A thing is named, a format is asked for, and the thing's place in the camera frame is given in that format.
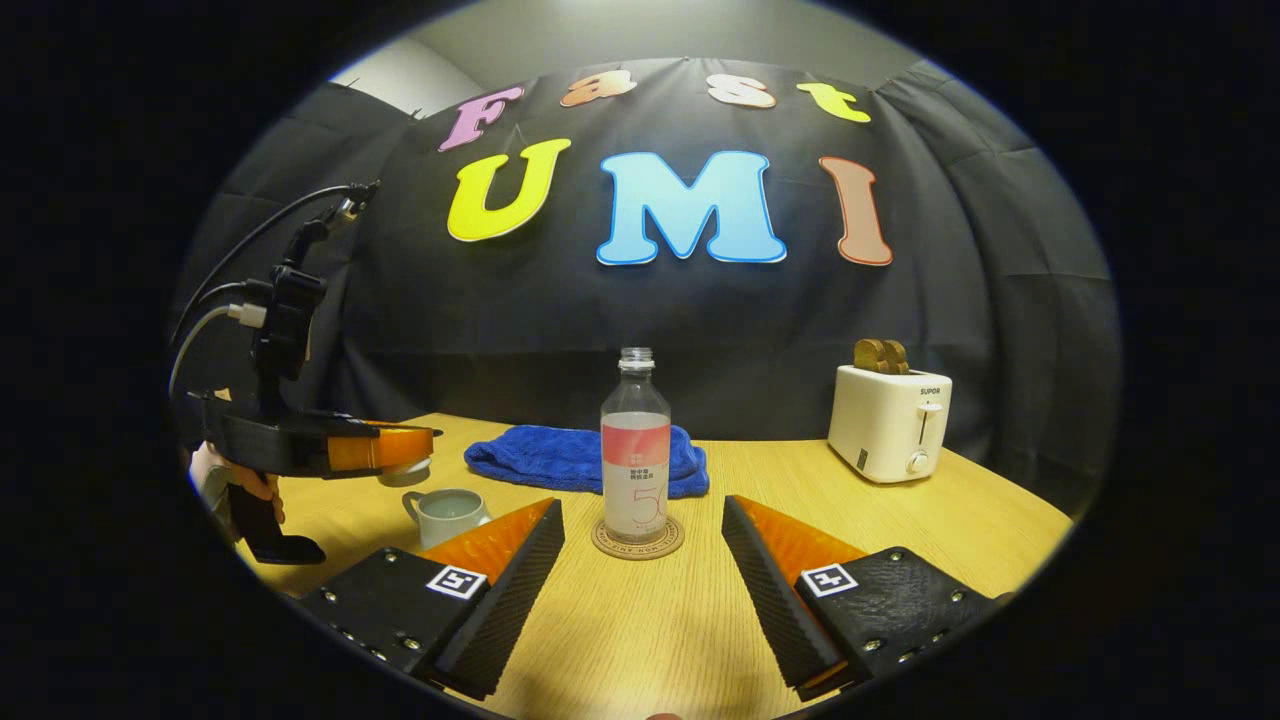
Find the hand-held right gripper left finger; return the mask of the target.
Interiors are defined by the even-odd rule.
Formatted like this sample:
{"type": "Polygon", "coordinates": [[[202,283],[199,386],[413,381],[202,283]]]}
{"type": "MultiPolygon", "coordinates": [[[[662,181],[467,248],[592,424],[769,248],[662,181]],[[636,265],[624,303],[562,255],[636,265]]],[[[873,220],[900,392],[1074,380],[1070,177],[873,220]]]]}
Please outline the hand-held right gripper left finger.
{"type": "Polygon", "coordinates": [[[562,502],[547,497],[420,553],[375,550],[298,606],[397,671],[485,700],[563,543],[562,502]]]}

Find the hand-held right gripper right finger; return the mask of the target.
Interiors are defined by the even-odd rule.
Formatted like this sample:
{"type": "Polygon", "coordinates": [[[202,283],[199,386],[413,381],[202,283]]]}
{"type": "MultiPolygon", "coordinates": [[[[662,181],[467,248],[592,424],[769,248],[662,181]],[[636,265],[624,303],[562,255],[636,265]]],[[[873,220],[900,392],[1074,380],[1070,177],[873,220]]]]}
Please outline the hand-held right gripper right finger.
{"type": "Polygon", "coordinates": [[[906,547],[868,552],[742,495],[726,497],[722,536],[801,700],[918,664],[1002,601],[906,547]]]}

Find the grey teacup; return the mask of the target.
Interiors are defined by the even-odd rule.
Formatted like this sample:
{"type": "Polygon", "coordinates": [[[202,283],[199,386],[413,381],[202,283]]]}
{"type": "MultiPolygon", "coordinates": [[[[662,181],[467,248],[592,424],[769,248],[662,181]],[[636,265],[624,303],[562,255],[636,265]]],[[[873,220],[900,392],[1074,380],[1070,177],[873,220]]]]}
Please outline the grey teacup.
{"type": "Polygon", "coordinates": [[[402,503],[419,529],[421,550],[431,550],[492,521],[485,500],[471,489],[410,491],[402,503]]]}

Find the round wooden coaster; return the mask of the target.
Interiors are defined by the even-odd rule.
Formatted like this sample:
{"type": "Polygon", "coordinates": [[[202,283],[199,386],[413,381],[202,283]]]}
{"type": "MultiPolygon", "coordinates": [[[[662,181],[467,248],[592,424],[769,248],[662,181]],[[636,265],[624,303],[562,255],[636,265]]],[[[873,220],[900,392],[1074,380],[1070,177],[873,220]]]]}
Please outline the round wooden coaster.
{"type": "Polygon", "coordinates": [[[640,543],[616,539],[608,533],[604,519],[600,519],[590,533],[593,544],[605,556],[628,561],[646,561],[669,556],[684,546],[687,536],[684,525],[675,518],[667,518],[654,538],[640,543]]]}

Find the clear water bottle pink label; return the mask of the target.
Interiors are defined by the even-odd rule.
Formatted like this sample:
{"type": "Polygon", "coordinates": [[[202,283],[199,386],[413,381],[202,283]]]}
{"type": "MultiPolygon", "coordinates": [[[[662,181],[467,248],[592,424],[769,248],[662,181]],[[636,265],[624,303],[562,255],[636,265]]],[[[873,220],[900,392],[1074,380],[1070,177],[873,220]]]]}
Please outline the clear water bottle pink label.
{"type": "Polygon", "coordinates": [[[671,409],[652,382],[650,348],[622,348],[618,369],[620,383],[600,409],[605,533],[620,543],[648,544],[667,520],[671,409]]]}

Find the blue towel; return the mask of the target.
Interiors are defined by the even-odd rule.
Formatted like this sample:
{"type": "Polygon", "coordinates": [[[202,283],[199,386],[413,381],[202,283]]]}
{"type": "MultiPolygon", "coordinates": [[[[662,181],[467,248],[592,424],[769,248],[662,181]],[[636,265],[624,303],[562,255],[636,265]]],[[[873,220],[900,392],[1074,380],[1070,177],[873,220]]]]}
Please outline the blue towel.
{"type": "MultiPolygon", "coordinates": [[[[540,489],[603,495],[602,439],[596,430],[511,427],[494,439],[470,445],[463,460],[493,480],[540,489]]],[[[671,429],[671,498],[701,497],[710,489],[707,452],[681,427],[671,429]]]]}

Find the white toaster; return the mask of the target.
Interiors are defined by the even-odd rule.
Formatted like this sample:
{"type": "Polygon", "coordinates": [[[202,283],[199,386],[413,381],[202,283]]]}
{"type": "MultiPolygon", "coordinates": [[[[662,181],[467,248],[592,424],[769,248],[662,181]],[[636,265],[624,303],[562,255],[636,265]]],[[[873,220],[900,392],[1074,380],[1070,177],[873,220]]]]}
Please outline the white toaster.
{"type": "Polygon", "coordinates": [[[927,478],[941,459],[952,391],[952,380],[941,374],[838,366],[828,445],[869,482],[927,478]]]}

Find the black backdrop cloth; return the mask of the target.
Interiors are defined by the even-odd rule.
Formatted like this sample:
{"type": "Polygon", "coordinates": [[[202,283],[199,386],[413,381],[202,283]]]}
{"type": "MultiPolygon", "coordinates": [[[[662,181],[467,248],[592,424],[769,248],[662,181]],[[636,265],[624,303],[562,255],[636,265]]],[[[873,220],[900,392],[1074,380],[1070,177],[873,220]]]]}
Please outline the black backdrop cloth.
{"type": "Polygon", "coordinates": [[[264,278],[311,202],[379,182],[306,258],[329,290],[287,398],[593,428],[625,346],[698,439],[823,439],[836,368],[896,340],[947,375],[943,443],[1078,512],[1121,384],[1105,252],[1038,143],[919,61],[870,87],[666,58],[541,76],[415,117],[328,83],[215,192],[170,319],[264,278]]]}

